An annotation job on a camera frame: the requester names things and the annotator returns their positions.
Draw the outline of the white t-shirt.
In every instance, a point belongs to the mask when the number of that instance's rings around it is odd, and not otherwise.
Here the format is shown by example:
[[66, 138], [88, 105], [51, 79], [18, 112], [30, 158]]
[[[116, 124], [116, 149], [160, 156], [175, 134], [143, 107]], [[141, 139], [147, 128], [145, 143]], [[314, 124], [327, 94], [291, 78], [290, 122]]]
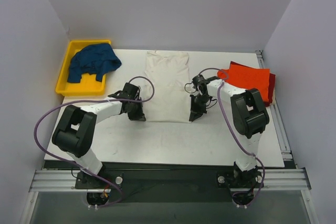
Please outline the white t-shirt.
[[184, 86], [190, 80], [189, 55], [182, 51], [148, 51], [144, 74], [152, 81], [141, 87], [143, 98], [154, 92], [143, 104], [148, 122], [189, 123], [191, 98]]

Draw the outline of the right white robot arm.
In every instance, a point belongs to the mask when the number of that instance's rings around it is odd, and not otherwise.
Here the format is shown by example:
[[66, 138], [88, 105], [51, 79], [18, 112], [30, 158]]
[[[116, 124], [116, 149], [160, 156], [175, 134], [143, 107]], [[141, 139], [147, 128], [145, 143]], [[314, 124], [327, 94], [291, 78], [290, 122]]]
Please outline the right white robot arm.
[[269, 115], [258, 89], [233, 86], [219, 77], [205, 79], [201, 74], [192, 79], [196, 95], [191, 94], [193, 122], [207, 113], [207, 103], [215, 99], [221, 109], [228, 129], [240, 148], [234, 164], [233, 182], [245, 186], [251, 181], [250, 170], [257, 166], [258, 145], [269, 123]]

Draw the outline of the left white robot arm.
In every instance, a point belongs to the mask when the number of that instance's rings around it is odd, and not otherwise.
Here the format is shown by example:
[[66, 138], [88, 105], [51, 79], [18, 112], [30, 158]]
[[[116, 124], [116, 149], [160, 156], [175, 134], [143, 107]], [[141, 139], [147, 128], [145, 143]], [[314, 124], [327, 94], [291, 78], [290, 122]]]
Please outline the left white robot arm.
[[64, 109], [52, 143], [89, 172], [87, 181], [92, 187], [100, 188], [106, 183], [106, 175], [101, 172], [103, 164], [91, 149], [96, 125], [124, 113], [130, 121], [146, 121], [140, 101], [140, 88], [126, 83], [121, 91], [109, 95], [105, 103], [68, 105]]

